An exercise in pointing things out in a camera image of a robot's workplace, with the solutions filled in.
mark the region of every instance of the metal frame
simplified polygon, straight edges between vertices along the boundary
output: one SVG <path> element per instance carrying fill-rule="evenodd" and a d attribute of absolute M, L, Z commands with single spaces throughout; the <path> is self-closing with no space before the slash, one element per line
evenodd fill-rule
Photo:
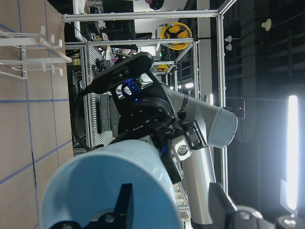
<path fill-rule="evenodd" d="M 174 89 L 175 91 L 178 91 L 178 70 L 177 68 L 174 69 L 173 71 L 173 84 L 174 84 Z"/>
<path fill-rule="evenodd" d="M 88 52 L 87 52 L 87 47 L 86 46 L 79 46 L 79 45 L 67 45 L 66 50 L 80 50 L 80 56 L 83 57 L 81 58 L 81 74 L 82 74 L 82 87 L 85 88 L 87 85 L 89 85 L 90 78 L 86 77 L 88 75 L 88 67 L 87 67 L 87 62 L 88 62 Z M 85 126 L 86 126 L 86 139 L 88 140 L 87 145 L 89 147 L 93 147 L 93 135 L 92 135 L 92 111 L 90 109 L 90 104 L 92 102 L 91 96 L 86 95 L 83 98 L 83 103 L 84 103 L 84 111 L 85 111 Z"/>
<path fill-rule="evenodd" d="M 81 15 L 63 15 L 64 22 L 75 21 L 110 21 L 110 20 L 132 20 L 132 19 L 155 19 L 155 18 L 202 18 L 216 17 L 217 21 L 217 50 L 218 50 L 218 90 L 219 105 L 225 106 L 225 75 L 224 75 L 224 13 L 236 2 L 236 0 L 226 0 L 218 10 L 182 10 L 182 11 L 155 11 L 155 12 L 128 12 L 128 13 L 103 13 L 103 14 L 81 14 Z M 67 43 L 73 45 L 111 45 L 111 44 L 157 44 L 172 43 L 175 39 L 155 39 L 155 40 L 135 40 L 135 41 L 109 41 L 109 42 L 76 42 Z M 197 49 L 197 43 L 193 39 L 179 39 L 178 42 L 192 42 Z M 198 67 L 197 50 L 193 52 L 193 66 Z M 199 96 L 199 76 L 198 71 L 194 71 L 194 90 L 195 98 Z M 228 194 L 228 174 L 227 174 L 227 148 L 221 150 L 222 154 L 222 184 L 225 192 Z"/>

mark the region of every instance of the yellow object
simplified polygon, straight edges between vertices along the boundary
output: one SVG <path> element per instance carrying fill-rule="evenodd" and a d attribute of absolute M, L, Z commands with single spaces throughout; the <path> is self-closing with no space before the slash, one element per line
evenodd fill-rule
<path fill-rule="evenodd" d="M 166 64 L 160 64 L 156 69 L 157 72 L 162 72 L 162 73 L 167 72 L 167 70 L 168 70 L 168 65 Z"/>
<path fill-rule="evenodd" d="M 192 31 L 190 28 L 182 23 L 173 22 L 172 26 L 163 26 L 160 33 L 161 39 L 176 39 L 176 38 L 191 38 Z M 182 50 L 189 46 L 190 43 L 171 43 L 168 47 L 174 50 Z"/>

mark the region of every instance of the cable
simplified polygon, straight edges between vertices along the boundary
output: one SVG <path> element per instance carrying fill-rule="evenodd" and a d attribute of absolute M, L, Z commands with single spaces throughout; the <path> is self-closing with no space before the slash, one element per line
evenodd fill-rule
<path fill-rule="evenodd" d="M 81 140 L 85 140 L 86 139 L 86 136 L 84 136 L 84 137 L 81 137 Z M 79 145 L 79 142 L 74 142 L 73 143 L 73 147 L 75 147 L 75 146 L 79 146 L 79 147 L 81 147 L 80 145 Z"/>
<path fill-rule="evenodd" d="M 201 97 L 200 93 L 199 93 L 199 98 L 201 98 L 201 100 L 205 102 L 205 100 L 203 100 L 203 99 L 202 99 L 202 97 Z"/>
<path fill-rule="evenodd" d="M 87 146 L 87 144 L 77 134 L 77 129 L 76 129 L 76 125 L 75 125 L 76 108 L 77 108 L 78 103 L 81 101 L 81 99 L 82 99 L 82 95 L 78 94 L 78 96 L 76 97 L 76 99 L 74 101 L 73 108 L 72 108 L 72 114 L 71 114 L 71 126 L 72 126 L 73 135 L 74 135 L 75 139 L 77 140 L 77 142 L 79 142 L 80 145 L 88 151 L 90 149 L 90 147 Z"/>
<path fill-rule="evenodd" d="M 77 29 L 75 26 L 74 26 L 74 28 L 80 33 L 80 35 L 82 36 L 82 38 L 84 39 L 84 41 L 88 41 L 88 39 L 86 39 L 86 38 L 82 35 L 82 33 L 81 33 L 81 31 L 80 31 L 79 29 Z"/>
<path fill-rule="evenodd" d="M 96 0 L 95 3 L 93 4 L 93 7 L 95 6 L 96 3 L 97 3 L 97 0 Z"/>

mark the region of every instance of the bolt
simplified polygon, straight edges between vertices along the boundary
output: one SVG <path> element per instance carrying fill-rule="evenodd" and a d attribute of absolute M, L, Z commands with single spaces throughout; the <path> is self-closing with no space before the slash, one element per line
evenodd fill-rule
<path fill-rule="evenodd" d="M 105 222 L 106 223 L 113 223 L 115 221 L 115 217 L 112 216 L 112 215 L 108 215 L 106 218 L 105 218 Z"/>
<path fill-rule="evenodd" d="M 178 154 L 185 155 L 189 148 L 186 145 L 179 146 Z"/>
<path fill-rule="evenodd" d="M 118 74 L 119 79 L 122 79 L 124 75 L 122 73 Z"/>
<path fill-rule="evenodd" d="M 284 223 L 287 224 L 290 228 L 294 228 L 296 226 L 296 221 L 294 219 L 285 219 Z"/>
<path fill-rule="evenodd" d="M 63 224 L 62 229 L 73 229 L 70 224 Z"/>
<path fill-rule="evenodd" d="M 246 211 L 241 211 L 241 212 L 239 213 L 239 216 L 240 216 L 242 219 L 244 219 L 244 220 L 249 220 L 250 217 L 251 217 L 251 215 L 250 215 L 248 212 L 246 212 Z"/>

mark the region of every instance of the fluorescent light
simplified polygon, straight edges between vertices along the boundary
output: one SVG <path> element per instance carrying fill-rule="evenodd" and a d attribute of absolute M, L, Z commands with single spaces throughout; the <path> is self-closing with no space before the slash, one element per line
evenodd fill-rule
<path fill-rule="evenodd" d="M 213 94 L 210 94 L 210 104 L 214 105 L 214 97 Z"/>
<path fill-rule="evenodd" d="M 297 97 L 289 97 L 288 105 L 288 130 L 287 130 L 287 205 L 296 210 L 297 180 L 298 180 L 298 108 Z"/>
<path fill-rule="evenodd" d="M 194 87 L 194 84 L 193 84 L 193 83 L 187 83 L 187 84 L 185 85 L 185 88 L 192 88 L 192 87 Z"/>

